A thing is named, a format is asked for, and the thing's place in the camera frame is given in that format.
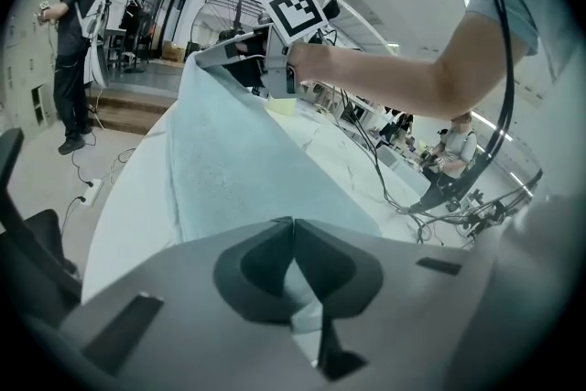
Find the light blue cloth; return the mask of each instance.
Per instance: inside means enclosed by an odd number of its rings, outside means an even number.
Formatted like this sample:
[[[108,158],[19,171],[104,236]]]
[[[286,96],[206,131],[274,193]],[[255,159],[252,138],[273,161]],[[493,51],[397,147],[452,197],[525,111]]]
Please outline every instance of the light blue cloth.
[[[287,136],[263,102],[224,68],[204,71],[194,58],[186,62],[168,120],[168,200],[180,241],[286,216],[380,236],[375,221]],[[305,311],[296,317],[320,316],[296,263],[285,291]]]

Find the desk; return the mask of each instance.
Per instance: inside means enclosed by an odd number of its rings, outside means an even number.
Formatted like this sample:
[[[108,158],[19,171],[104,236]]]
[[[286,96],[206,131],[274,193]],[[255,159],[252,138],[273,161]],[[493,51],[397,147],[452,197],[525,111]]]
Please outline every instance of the desk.
[[[326,90],[328,90],[329,92],[333,92],[335,89],[335,92],[338,93],[340,96],[342,96],[342,93],[340,92],[340,87],[334,87],[333,85],[329,85],[328,83],[324,83],[323,81],[319,81],[318,82],[323,88],[325,88]],[[348,95],[348,99],[356,104],[357,106],[363,108],[366,113],[361,116],[360,118],[360,122],[363,124],[363,126],[365,128],[369,127],[370,125],[366,123],[366,121],[368,120],[368,113],[370,113],[371,115],[381,118],[385,121],[387,121],[388,123],[391,123],[393,121],[394,116],[389,115],[389,114],[384,114],[381,113],[380,111],[374,109],[370,104],[366,103],[364,100],[361,100],[360,98],[358,98],[357,96],[351,94],[351,93],[346,93]],[[331,110],[331,113],[338,119],[340,119],[340,117],[342,116],[342,113],[344,111],[344,107],[341,103],[338,103],[335,107],[335,109]]]
[[[380,147],[376,152],[380,161],[390,167],[419,197],[428,191],[429,179],[410,165],[405,157],[390,147]]]
[[[166,197],[167,120],[175,106],[137,147],[104,205],[88,257],[83,302],[179,242]],[[304,102],[298,102],[292,116],[267,112],[378,223],[384,237],[414,242],[415,224],[388,205],[372,162],[344,132]],[[419,200],[390,168],[381,166],[381,171],[388,192],[399,204],[408,206]]]

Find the sneaker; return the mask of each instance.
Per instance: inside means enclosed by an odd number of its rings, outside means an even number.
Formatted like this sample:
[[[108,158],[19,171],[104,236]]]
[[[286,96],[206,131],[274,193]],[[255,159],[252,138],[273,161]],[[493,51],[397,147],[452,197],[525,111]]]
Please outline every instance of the sneaker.
[[[80,134],[82,134],[83,136],[87,136],[91,132],[92,132],[92,127],[89,124],[87,124],[83,129],[80,129]]]
[[[69,155],[69,153],[79,150],[85,146],[85,142],[82,138],[70,139],[68,138],[65,143],[59,147],[59,153],[62,155]]]

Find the hand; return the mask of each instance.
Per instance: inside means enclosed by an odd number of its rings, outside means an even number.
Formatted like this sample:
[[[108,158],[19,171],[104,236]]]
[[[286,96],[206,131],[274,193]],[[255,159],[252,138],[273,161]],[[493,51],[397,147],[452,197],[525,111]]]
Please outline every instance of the hand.
[[[37,13],[37,21],[40,25],[44,25],[45,23],[50,21],[45,19],[45,10],[41,10]]]
[[[438,167],[438,171],[436,171],[436,172],[443,173],[443,169],[446,164],[446,160],[444,158],[438,158],[438,159],[436,159],[435,163],[436,163],[436,167]]]

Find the light fixture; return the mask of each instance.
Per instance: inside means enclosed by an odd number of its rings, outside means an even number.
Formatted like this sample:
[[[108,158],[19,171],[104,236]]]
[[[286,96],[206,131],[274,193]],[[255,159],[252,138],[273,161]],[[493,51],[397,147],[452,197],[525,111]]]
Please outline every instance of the light fixture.
[[[533,193],[532,193],[532,192],[531,192],[529,189],[527,189],[527,188],[526,188],[525,184],[523,184],[523,181],[521,181],[521,179],[519,179],[519,178],[518,178],[518,177],[515,175],[515,173],[511,173],[511,176],[513,177],[513,179],[514,179],[516,182],[518,182],[518,183],[519,183],[519,185],[523,186],[523,189],[525,190],[525,192],[526,192],[527,194],[529,194],[529,196],[533,197]]]
[[[483,152],[483,153],[486,151],[486,150],[484,150],[482,147],[480,147],[480,146],[478,146],[478,145],[477,145],[477,147],[478,147],[478,149],[479,149],[481,152]]]
[[[485,123],[486,125],[488,125],[491,129],[493,129],[493,130],[496,129],[496,125],[494,125],[493,123],[491,123],[488,119],[480,116],[478,113],[475,113],[474,111],[472,111],[472,116],[474,116],[479,121],[482,121],[483,123]],[[509,142],[512,142],[513,141],[513,138],[510,135],[505,134],[503,131],[501,131],[501,136],[505,136],[505,139],[508,140]]]

